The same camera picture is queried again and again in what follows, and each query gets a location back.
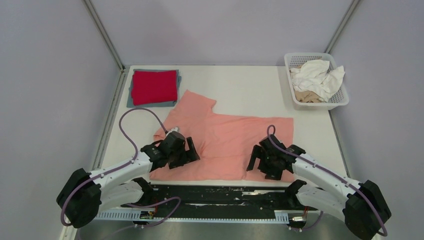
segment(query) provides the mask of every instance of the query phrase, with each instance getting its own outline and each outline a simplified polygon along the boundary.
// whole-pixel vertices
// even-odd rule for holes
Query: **pink t-shirt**
[[[184,137],[192,137],[200,160],[181,167],[158,168],[150,173],[151,180],[250,180],[271,182],[258,170],[259,159],[252,171],[246,171],[254,145],[267,136],[267,127],[275,125],[276,137],[289,146],[293,142],[293,118],[234,116],[213,113],[217,101],[187,90],[170,111],[166,129],[178,127]],[[165,138],[160,128],[154,140]],[[293,182],[294,177],[284,171],[282,181]]]

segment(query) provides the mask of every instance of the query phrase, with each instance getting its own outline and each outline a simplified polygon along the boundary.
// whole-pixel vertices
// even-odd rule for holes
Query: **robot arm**
[[[286,190],[289,202],[300,203],[335,216],[344,221],[349,230],[361,239],[372,239],[381,228],[371,207],[375,208],[383,223],[392,216],[383,194],[372,181],[361,183],[340,176],[323,167],[302,148],[296,145],[286,148],[273,134],[264,138],[259,145],[253,148],[247,171],[253,169],[256,158],[259,158],[258,169],[265,173],[266,179],[280,180],[283,171],[288,170],[323,188],[321,190],[298,179]]]
[[[82,168],[76,170],[56,202],[63,208],[71,193],[76,190],[64,212],[75,228],[81,228],[91,222],[98,212],[136,203],[144,193],[153,190],[143,178],[133,178],[163,168],[166,164],[172,169],[199,159],[191,137],[185,139],[177,131],[171,131],[163,141],[141,148],[134,159],[131,157],[116,165],[91,172]]]

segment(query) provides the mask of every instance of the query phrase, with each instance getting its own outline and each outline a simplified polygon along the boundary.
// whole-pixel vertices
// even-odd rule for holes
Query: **plastic laundry basket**
[[[307,61],[321,59],[330,62],[328,71],[337,68],[334,58],[328,53],[319,52],[295,52],[287,53],[284,55],[285,70],[287,72],[288,84],[291,91],[291,99],[293,101],[293,107],[296,110],[331,110],[338,106],[344,106],[349,103],[348,93],[346,92],[345,85],[342,83],[340,89],[334,94],[328,102],[321,103],[309,103],[299,102],[295,97],[295,90],[293,89],[292,78],[290,77],[290,68],[297,68],[303,65]]]

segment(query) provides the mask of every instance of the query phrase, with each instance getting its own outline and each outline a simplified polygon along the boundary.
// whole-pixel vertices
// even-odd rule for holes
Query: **folded red cloth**
[[[132,103],[137,105],[177,101],[177,71],[135,71],[132,75]]]

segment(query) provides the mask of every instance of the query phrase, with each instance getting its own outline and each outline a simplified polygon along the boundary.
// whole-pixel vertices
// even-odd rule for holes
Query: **table surface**
[[[184,91],[215,99],[213,112],[237,116],[288,117],[294,119],[293,143],[305,149],[321,165],[346,176],[339,145],[328,111],[297,111],[293,108],[284,66],[214,66],[214,65],[133,65],[129,69],[119,100],[116,118],[105,150],[102,167],[126,160],[134,154],[133,146],[119,130],[119,118],[129,108],[127,99],[134,70],[179,70],[182,77],[178,96]],[[152,107],[165,120],[172,107]],[[133,111],[122,121],[122,127],[138,148],[153,142],[159,129],[157,120],[148,112]],[[142,175],[149,181],[148,174]],[[217,185],[217,186],[281,186],[287,182],[257,181],[151,181],[153,184]]]

